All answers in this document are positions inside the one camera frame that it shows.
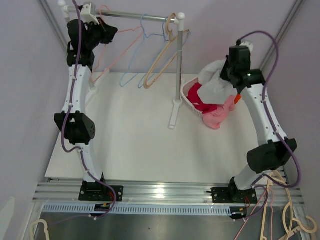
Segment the pink t shirt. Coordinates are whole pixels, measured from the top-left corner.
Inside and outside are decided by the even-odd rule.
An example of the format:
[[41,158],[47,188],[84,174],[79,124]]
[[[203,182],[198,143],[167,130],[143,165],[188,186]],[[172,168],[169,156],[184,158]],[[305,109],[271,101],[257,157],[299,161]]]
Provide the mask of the pink t shirt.
[[236,96],[232,95],[225,101],[224,105],[218,105],[216,110],[204,113],[202,115],[204,124],[213,130],[218,130],[228,117],[229,113],[235,110],[235,99]]

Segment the pink wire hanger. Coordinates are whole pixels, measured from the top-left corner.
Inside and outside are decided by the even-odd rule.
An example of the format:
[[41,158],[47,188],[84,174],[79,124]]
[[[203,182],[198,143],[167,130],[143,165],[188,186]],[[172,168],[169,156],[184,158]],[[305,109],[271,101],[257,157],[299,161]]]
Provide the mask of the pink wire hanger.
[[99,57],[92,69],[89,83],[95,86],[98,79],[114,67],[142,36],[143,30],[140,25],[118,31],[115,41],[119,42],[113,46],[114,49],[110,44],[105,44],[101,51],[97,52]]

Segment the magenta t shirt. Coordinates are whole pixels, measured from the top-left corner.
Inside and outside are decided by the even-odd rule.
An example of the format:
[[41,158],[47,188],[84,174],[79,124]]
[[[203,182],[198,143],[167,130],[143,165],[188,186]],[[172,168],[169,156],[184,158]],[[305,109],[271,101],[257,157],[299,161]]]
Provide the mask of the magenta t shirt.
[[206,104],[203,103],[198,95],[198,90],[201,88],[201,84],[196,82],[189,90],[187,99],[192,103],[196,110],[200,111],[202,114],[207,114],[214,112],[218,109],[216,104]]

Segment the pale pink tank top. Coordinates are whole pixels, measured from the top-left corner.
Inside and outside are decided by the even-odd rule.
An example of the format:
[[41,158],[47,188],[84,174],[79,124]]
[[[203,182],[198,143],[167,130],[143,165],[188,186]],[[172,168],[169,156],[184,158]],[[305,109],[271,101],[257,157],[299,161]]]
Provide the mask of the pale pink tank top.
[[197,94],[204,104],[224,105],[230,96],[236,96],[233,85],[220,78],[226,60],[216,60],[204,67],[198,74],[201,87]]

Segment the beige plastic hanger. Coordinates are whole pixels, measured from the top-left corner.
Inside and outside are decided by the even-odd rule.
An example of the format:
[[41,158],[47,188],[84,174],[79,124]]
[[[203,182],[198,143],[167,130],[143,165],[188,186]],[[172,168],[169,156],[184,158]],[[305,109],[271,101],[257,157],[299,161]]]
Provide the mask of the beige plastic hanger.
[[[170,23],[169,24],[169,29],[170,30],[172,30],[172,33],[173,33],[173,37],[176,37],[177,35],[178,35],[178,26],[176,25],[176,24],[174,24],[174,23]],[[166,64],[165,64],[165,62],[167,61],[167,59],[172,55],[172,54],[174,54],[175,52],[176,52],[176,50],[177,50],[177,39],[172,43],[172,45],[170,46],[170,48],[168,48],[167,49],[167,51],[162,55],[162,57],[161,57],[161,59],[159,60],[159,62],[157,63],[157,65],[156,65],[156,67],[155,67],[155,69],[154,69],[154,71],[152,72],[152,74],[150,74],[150,76],[149,76],[149,80],[148,80],[148,84],[150,84],[151,82],[152,82],[152,80],[154,79],[154,78],[156,78],[157,77],[157,75],[158,75],[158,73],[160,72],[160,70],[163,68],[163,66],[165,66]]]

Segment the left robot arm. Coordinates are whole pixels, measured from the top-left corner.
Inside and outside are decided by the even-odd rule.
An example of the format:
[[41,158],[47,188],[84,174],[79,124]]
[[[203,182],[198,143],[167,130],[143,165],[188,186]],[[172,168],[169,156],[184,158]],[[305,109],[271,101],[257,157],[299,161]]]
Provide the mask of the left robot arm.
[[74,19],[67,28],[70,37],[66,59],[68,93],[62,111],[54,115],[61,132],[61,145],[66,153],[77,152],[81,161],[84,176],[80,201],[120,202],[123,189],[106,184],[94,150],[96,125],[86,115],[86,97],[95,60],[93,50],[99,44],[111,43],[118,29],[105,24],[101,18],[89,23]]

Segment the blue plastic hanger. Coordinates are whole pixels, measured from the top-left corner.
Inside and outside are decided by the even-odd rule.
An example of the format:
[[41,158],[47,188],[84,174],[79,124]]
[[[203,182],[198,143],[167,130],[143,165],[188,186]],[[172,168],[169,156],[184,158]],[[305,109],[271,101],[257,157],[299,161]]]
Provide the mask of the blue plastic hanger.
[[[175,13],[172,13],[170,16],[168,16],[170,19],[173,17],[177,17],[177,15]],[[172,45],[172,43],[177,39],[178,36],[173,35],[173,31],[170,30],[169,28],[170,25],[170,21],[166,20],[163,21],[162,23],[162,36],[164,39],[164,43],[166,43],[166,45],[163,45],[162,48],[160,49],[160,51],[158,52],[157,56],[150,62],[149,65],[147,65],[148,67],[148,72],[144,75],[144,77],[140,80],[139,84],[138,84],[138,88],[142,88],[144,87],[145,89],[149,89],[159,78],[160,76],[164,73],[164,71],[169,67],[169,65],[172,63],[172,61],[177,57],[177,50],[175,53],[173,53],[165,62],[165,65],[163,66],[163,68],[160,70],[160,72],[157,73],[157,77],[154,78],[152,80],[152,82],[150,84],[148,84],[149,78],[150,78],[150,74],[152,74],[152,72],[154,71],[156,65],[158,64],[159,60],[161,59],[161,57],[163,56],[163,54],[168,50],[168,48],[170,48],[170,46]],[[185,29],[183,31],[183,46],[185,45],[185,43],[187,42],[189,36],[191,35],[191,32],[189,29]]]

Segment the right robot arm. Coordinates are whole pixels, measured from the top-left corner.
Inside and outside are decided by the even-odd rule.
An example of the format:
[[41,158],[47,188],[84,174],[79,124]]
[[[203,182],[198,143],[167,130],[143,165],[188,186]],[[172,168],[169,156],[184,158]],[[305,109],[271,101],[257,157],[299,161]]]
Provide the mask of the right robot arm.
[[288,162],[291,153],[297,149],[297,142],[294,138],[289,139],[280,127],[267,98],[263,73],[251,68],[251,52],[247,46],[229,48],[220,77],[230,82],[241,95],[257,135],[258,146],[248,151],[246,166],[228,184],[228,198],[232,203],[240,204],[255,193],[255,183]]

